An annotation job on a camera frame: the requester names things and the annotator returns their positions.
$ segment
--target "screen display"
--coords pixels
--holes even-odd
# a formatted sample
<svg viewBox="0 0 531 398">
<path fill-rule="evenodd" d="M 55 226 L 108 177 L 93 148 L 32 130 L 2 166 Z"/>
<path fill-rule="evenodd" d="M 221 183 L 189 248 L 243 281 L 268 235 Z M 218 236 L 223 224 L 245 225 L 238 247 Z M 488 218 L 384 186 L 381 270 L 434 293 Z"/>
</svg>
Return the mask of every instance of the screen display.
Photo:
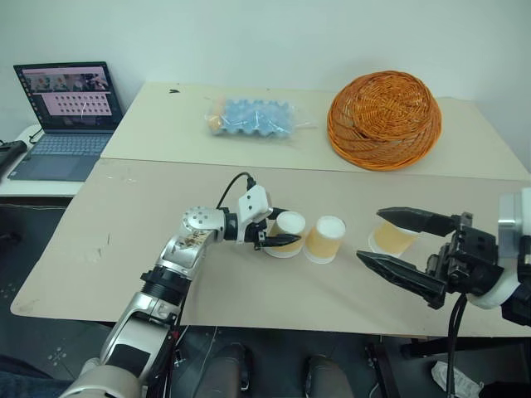
<svg viewBox="0 0 531 398">
<path fill-rule="evenodd" d="M 15 70 L 45 129 L 114 129 L 122 119 L 105 64 Z"/>
</svg>

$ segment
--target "table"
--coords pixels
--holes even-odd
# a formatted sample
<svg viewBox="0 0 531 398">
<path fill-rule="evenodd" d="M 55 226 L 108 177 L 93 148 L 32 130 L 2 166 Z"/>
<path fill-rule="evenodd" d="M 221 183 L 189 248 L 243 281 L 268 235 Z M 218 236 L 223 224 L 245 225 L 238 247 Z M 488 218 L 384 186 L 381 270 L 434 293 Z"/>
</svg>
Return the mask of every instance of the table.
<svg viewBox="0 0 531 398">
<path fill-rule="evenodd" d="M 179 93 L 170 94 L 175 89 Z M 326 115 L 335 93 L 237 89 L 147 82 L 131 104 L 102 158 L 209 163 L 231 166 L 367 172 L 340 158 L 329 145 Z M 205 114 L 220 98 L 289 101 L 295 118 L 314 127 L 288 140 L 213 137 Z M 469 101 L 439 98 L 443 133 L 420 162 L 394 172 L 449 177 L 528 179 L 507 144 Z"/>
<path fill-rule="evenodd" d="M 40 128 L 41 126 L 39 124 L 33 124 L 25 128 L 17 139 L 24 141 L 27 149 L 30 150 L 33 144 L 29 142 L 29 137 Z M 24 156 L 26 154 L 22 153 L 2 175 L 2 180 L 0 181 L 0 197 L 73 197 L 80 190 L 81 185 L 83 185 L 83 182 L 23 181 L 7 178 L 9 173 L 19 164 Z"/>
<path fill-rule="evenodd" d="M 211 247 L 192 284 L 184 324 L 334 330 L 376 334 L 446 335 L 456 295 L 435 311 L 418 296 L 389 284 L 354 256 L 368 248 L 378 208 L 414 206 L 475 214 L 475 226 L 497 230 L 502 192 L 529 181 L 433 177 L 395 173 L 245 167 L 275 206 L 302 213 L 308 226 L 324 214 L 342 217 L 347 235 L 330 265 L 303 254 L 278 260 L 250 245 Z M 242 167 L 101 159 L 61 219 L 50 244 L 12 303 L 18 315 L 115 321 L 139 276 L 152 268 L 190 206 L 215 206 Z M 227 197 L 233 206 L 245 189 Z M 445 242 L 422 235 L 403 259 L 423 268 Z M 470 305 L 460 336 L 531 336 L 499 308 Z"/>
</svg>

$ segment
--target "orange wicker basket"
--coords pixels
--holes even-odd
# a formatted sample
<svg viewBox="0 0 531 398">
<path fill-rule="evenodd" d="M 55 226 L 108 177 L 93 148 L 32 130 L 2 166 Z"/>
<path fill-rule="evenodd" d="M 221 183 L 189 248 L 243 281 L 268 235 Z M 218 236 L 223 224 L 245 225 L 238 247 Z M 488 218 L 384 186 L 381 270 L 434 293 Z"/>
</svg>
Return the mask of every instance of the orange wicker basket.
<svg viewBox="0 0 531 398">
<path fill-rule="evenodd" d="M 441 111 L 408 73 L 358 77 L 336 95 L 328 116 L 334 150 L 357 166 L 396 170 L 424 157 L 441 135 Z"/>
</svg>

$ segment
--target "paper cup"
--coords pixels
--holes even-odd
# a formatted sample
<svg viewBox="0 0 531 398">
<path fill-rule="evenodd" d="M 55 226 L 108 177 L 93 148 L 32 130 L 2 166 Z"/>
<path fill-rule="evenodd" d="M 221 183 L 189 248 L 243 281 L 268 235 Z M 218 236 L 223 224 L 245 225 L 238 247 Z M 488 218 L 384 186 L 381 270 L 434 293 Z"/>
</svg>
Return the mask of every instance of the paper cup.
<svg viewBox="0 0 531 398">
<path fill-rule="evenodd" d="M 346 230 L 345 223 L 338 217 L 322 216 L 306 238 L 304 254 L 317 264 L 331 262 L 341 246 Z"/>
<path fill-rule="evenodd" d="M 368 246 L 374 253 L 400 257 L 417 239 L 418 232 L 398 228 L 384 221 L 368 237 Z"/>
<path fill-rule="evenodd" d="M 276 236 L 279 234 L 293 234 L 299 235 L 300 239 L 296 242 L 290 243 L 286 246 L 265 247 L 264 251 L 268 255 L 277 257 L 279 259 L 288 259 L 297 255 L 302 248 L 304 242 L 304 229 L 306 227 L 306 220 L 301 214 L 295 211 L 283 211 L 275 220 L 275 224 L 269 231 L 269 236 Z"/>
</svg>

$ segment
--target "floor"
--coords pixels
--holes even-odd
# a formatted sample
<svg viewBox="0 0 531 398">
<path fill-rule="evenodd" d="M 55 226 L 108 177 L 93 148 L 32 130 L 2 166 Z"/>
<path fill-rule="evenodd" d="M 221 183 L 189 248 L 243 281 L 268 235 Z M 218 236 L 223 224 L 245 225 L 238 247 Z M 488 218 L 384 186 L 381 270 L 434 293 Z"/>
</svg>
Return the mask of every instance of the floor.
<svg viewBox="0 0 531 398">
<path fill-rule="evenodd" d="M 0 204 L 0 234 L 8 228 L 22 236 L 19 245 L 0 254 L 0 354 L 29 362 L 55 378 L 72 380 L 87 359 L 99 355 L 110 329 L 98 323 L 17 317 L 9 311 L 12 299 L 64 212 L 61 208 L 38 209 Z M 408 343 L 407 339 L 248 328 L 218 328 L 212 339 L 215 330 L 213 327 L 188 329 L 180 346 L 183 361 L 174 371 L 172 396 L 192 396 L 200 371 L 207 366 L 205 357 L 209 348 L 211 356 L 225 344 L 242 342 L 253 356 L 252 396 L 302 396 L 304 360 L 322 354 L 344 369 L 357 397 L 367 397 L 376 376 L 365 347 L 380 338 L 386 345 L 401 396 L 445 396 L 431 379 L 430 369 L 436 360 L 444 361 L 446 356 L 406 360 L 400 354 L 400 346 Z M 526 353 L 523 345 L 513 345 L 459 352 L 456 360 L 457 367 L 476 381 L 529 381 L 526 356 L 529 363 L 529 351 Z M 373 398 L 379 396 L 376 389 Z"/>
</svg>

